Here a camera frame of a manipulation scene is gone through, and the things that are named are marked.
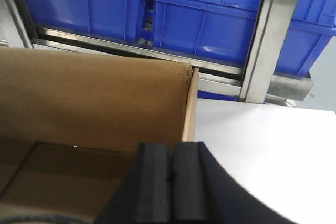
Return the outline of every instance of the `metal frame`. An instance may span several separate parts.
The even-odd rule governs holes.
[[[15,0],[0,0],[0,27],[10,47],[33,48]]]
[[[5,19],[1,16],[0,21],[8,22],[11,18],[12,21],[7,24],[15,25],[15,29],[8,32],[8,45],[11,47],[187,62],[200,68],[200,90],[238,97],[245,102],[265,101],[291,105],[289,99],[303,100],[313,86],[310,77],[298,78],[274,73],[296,2],[297,0],[263,0],[245,68],[224,61],[151,47],[143,41],[138,44],[129,43],[101,36],[75,34],[71,30],[61,31],[54,27],[33,27],[23,0],[6,0],[10,15],[7,14]]]
[[[298,0],[263,0],[240,99],[263,103]]]

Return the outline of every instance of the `metal rail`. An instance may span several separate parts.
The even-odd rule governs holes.
[[[240,100],[263,103],[298,0],[263,0]]]

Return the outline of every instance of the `white surface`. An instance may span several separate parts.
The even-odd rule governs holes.
[[[300,224],[336,223],[336,115],[199,99],[196,141],[264,204]]]

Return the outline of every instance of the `metal post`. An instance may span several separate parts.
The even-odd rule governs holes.
[[[263,0],[240,93],[263,103],[298,0]]]
[[[14,0],[0,0],[0,27],[10,47],[32,48]]]

